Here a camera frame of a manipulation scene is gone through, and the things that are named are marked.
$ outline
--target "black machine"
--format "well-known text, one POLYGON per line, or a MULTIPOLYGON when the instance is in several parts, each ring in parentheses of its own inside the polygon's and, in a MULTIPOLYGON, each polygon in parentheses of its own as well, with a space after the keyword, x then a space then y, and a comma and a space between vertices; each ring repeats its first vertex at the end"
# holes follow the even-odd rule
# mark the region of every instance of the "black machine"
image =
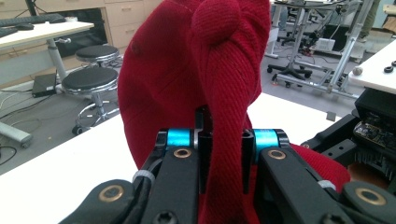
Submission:
MULTIPOLYGON (((394 146, 389 141, 392 130, 378 131, 374 137, 367 123, 374 119, 378 124, 379 117, 388 123, 385 118, 390 118, 371 111, 370 97, 377 94, 368 90, 357 101, 361 118, 348 115, 304 144, 345 166, 361 161, 388 167, 382 171, 394 185, 394 172, 389 172, 396 162, 394 148, 378 144, 394 146), (372 142, 369 147, 361 133, 371 136, 366 139, 372 142), (362 156, 367 153, 382 158, 382 163, 361 160, 368 158, 362 156)), ((110 180, 97 186, 61 223, 196 223, 198 194, 205 193, 212 140, 207 108, 197 110, 196 118, 196 129, 159 131, 154 149, 132 184, 110 180)), ((242 144, 244 193, 248 193, 250 167, 258 164, 254 206, 261 223, 395 223, 394 191, 353 181, 338 194, 291 149, 282 130, 244 130, 242 144)))

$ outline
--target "red cloth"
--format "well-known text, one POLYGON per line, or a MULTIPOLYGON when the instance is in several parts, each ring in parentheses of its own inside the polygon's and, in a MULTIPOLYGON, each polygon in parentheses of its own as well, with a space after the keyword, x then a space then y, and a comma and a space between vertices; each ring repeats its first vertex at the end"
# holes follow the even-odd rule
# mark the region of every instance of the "red cloth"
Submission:
MULTIPOLYGON (((247 108, 261 92, 269 8, 268 0, 164 0, 124 55, 120 113, 138 167, 161 128, 194 128, 195 109, 209 106, 213 151, 200 223, 257 222, 252 194, 242 192, 240 148, 243 128, 251 127, 247 108)), ((339 181, 335 185, 347 181, 339 164, 311 150, 298 152, 339 181)))

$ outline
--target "red garment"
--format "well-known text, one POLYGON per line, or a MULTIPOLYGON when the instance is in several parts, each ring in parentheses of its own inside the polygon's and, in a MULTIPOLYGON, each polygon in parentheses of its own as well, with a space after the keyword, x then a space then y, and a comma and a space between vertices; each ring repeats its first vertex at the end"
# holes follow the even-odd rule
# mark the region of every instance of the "red garment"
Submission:
MULTIPOLYGON (((268 0, 164 0, 124 55, 120 112, 137 167, 161 128, 194 128, 195 109, 209 106, 213 151, 200 223, 257 222, 252 193, 242 192, 240 148, 243 128, 251 127, 247 108, 261 93, 269 8, 268 0)), ((337 187, 348 181, 339 164, 298 152, 337 187)))

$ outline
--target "white desk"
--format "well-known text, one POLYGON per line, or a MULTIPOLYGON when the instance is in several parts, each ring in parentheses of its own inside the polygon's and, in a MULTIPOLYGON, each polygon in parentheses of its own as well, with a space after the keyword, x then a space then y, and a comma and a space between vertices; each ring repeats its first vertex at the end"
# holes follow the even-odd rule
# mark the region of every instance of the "white desk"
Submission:
POLYGON ((396 94, 396 67, 391 73, 384 72, 385 67, 391 66, 391 63, 396 61, 395 51, 396 41, 393 41, 360 65, 363 69, 362 74, 355 76, 350 72, 349 81, 364 87, 396 94))
MULTIPOLYGON (((333 124, 324 112, 267 94, 248 113, 254 128, 283 129, 296 144, 333 124)), ((111 179, 131 181, 135 171, 117 116, 0 175, 0 222, 58 223, 97 185, 111 179)))
MULTIPOLYGON (((85 31, 93 27, 87 22, 62 22, 35 24, 34 30, 18 31, 15 34, 0 38, 0 49, 11 49, 18 46, 46 40, 48 49, 33 54, 27 54, 0 62, 0 84, 26 77, 43 71, 55 65, 61 81, 66 77, 64 63, 53 38, 85 31)), ((17 130, 0 122, 0 134, 3 134, 28 147, 32 135, 17 130)))

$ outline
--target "stool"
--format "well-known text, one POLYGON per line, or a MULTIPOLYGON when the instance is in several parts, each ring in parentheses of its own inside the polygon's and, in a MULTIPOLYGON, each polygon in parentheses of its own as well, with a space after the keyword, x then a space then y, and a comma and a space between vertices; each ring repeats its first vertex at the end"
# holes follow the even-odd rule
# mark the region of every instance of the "stool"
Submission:
POLYGON ((62 81, 64 91, 73 95, 90 95, 93 104, 86 106, 79 112, 76 118, 76 126, 73 128, 72 133, 75 135, 81 134, 85 130, 89 130, 101 120, 107 120, 108 115, 119 111, 118 108, 106 112, 104 103, 100 96, 101 92, 114 90, 117 87, 119 73, 111 68, 104 67, 91 67, 76 72, 70 73, 62 81), (84 113, 88 110, 94 110, 95 115, 88 115, 84 117, 84 113), (82 124, 83 119, 93 119, 89 125, 82 124))
POLYGON ((102 63, 115 60, 120 55, 117 48, 109 45, 89 46, 76 51, 76 58, 84 63, 98 63, 102 67, 102 63))

